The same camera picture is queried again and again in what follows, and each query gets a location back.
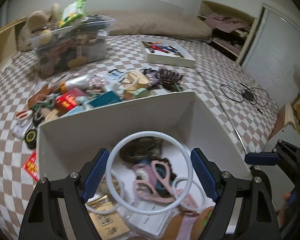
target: orange scissors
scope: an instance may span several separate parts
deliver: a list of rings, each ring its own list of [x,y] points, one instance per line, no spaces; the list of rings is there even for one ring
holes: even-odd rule
[[[33,114],[34,113],[32,110],[23,110],[23,111],[17,112],[14,115],[14,119],[16,119],[18,121],[22,121],[22,120],[30,118]]]

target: checkered bedspread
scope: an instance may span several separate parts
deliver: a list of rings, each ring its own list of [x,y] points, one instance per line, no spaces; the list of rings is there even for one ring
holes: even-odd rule
[[[275,125],[278,108],[270,101],[261,109],[264,112],[262,115],[251,104],[236,103],[221,93],[219,87],[222,83],[232,85],[238,90],[242,88],[240,82],[249,87],[256,86],[252,78],[241,72],[235,62],[205,43],[177,40],[195,58],[196,69],[148,64],[144,61],[139,46],[140,36],[110,36],[107,40],[108,56],[104,61],[97,63],[99,72],[114,68],[122,71],[149,66],[174,69],[184,75],[182,86],[186,90],[195,90],[218,121],[225,125],[232,141],[242,149],[242,157],[243,147],[209,87],[224,102],[223,106],[248,150],[260,151],[263,148]],[[22,169],[32,151],[27,149],[25,143],[15,138],[10,130],[15,123],[15,112],[23,110],[27,99],[41,88],[42,82],[37,78],[36,63],[34,52],[25,52],[0,77],[0,227],[9,239],[18,239],[23,214],[36,184]],[[89,64],[70,72],[86,73],[95,67],[95,64]],[[233,91],[228,90],[228,93],[230,97],[236,96]]]

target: pink scissors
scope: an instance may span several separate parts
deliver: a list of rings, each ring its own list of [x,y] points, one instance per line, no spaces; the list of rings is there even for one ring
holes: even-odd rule
[[[157,172],[156,165],[162,165],[165,168],[166,177],[164,179]],[[169,167],[169,165],[165,162],[160,162],[160,161],[155,160],[155,161],[151,162],[151,167],[152,167],[152,170],[154,171],[154,174],[157,177],[158,181],[172,195],[173,193],[172,193],[172,187],[170,186],[170,167]],[[140,188],[139,185],[148,187],[151,190],[151,193],[147,194],[144,191],[139,191],[138,190]],[[174,197],[169,197],[169,198],[161,197],[157,193],[155,188],[148,181],[145,181],[145,180],[139,180],[139,179],[135,180],[134,181],[134,190],[135,190],[136,195],[142,199],[156,201],[156,202],[160,202],[160,203],[172,203],[175,201]],[[182,192],[183,192],[183,189],[177,189],[178,194],[181,194]],[[186,198],[183,200],[183,202],[187,206],[198,208],[197,203],[195,202],[195,200],[192,198],[192,196],[190,194],[188,194],[186,196]]]

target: plastic bag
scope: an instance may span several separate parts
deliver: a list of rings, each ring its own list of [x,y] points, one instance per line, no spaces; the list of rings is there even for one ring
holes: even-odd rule
[[[61,19],[58,27],[62,28],[67,26],[78,19],[86,17],[85,7],[87,0],[77,0],[76,2],[68,5],[61,14]]]

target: scissors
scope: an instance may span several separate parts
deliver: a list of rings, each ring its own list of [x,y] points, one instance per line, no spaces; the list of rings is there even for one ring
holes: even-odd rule
[[[165,171],[166,171],[165,178],[162,178],[161,175],[157,172],[156,165],[161,165],[165,168]],[[151,167],[152,167],[152,170],[153,170],[155,176],[157,177],[157,180],[165,187],[165,189],[172,196],[173,192],[172,192],[172,187],[170,186],[170,167],[169,167],[169,165],[165,162],[160,162],[160,161],[154,160],[151,162]],[[150,189],[151,193],[139,191],[140,185],[142,185],[143,187],[148,187]],[[134,190],[135,190],[135,194],[142,199],[156,201],[156,202],[160,202],[160,203],[172,203],[175,201],[174,197],[169,197],[169,198],[161,197],[158,194],[158,192],[155,190],[155,188],[148,181],[145,181],[145,180],[140,180],[140,179],[135,180],[134,181]],[[177,189],[178,194],[181,194],[182,192],[183,192],[183,189]],[[190,194],[188,194],[186,196],[186,198],[183,200],[183,202],[187,206],[198,208],[197,203],[195,202],[195,200],[192,198],[192,196]]]
[[[33,114],[34,114],[34,112],[32,110],[22,110],[20,112],[17,112],[14,115],[14,119],[16,119],[18,121],[22,121],[22,120],[30,118]]]

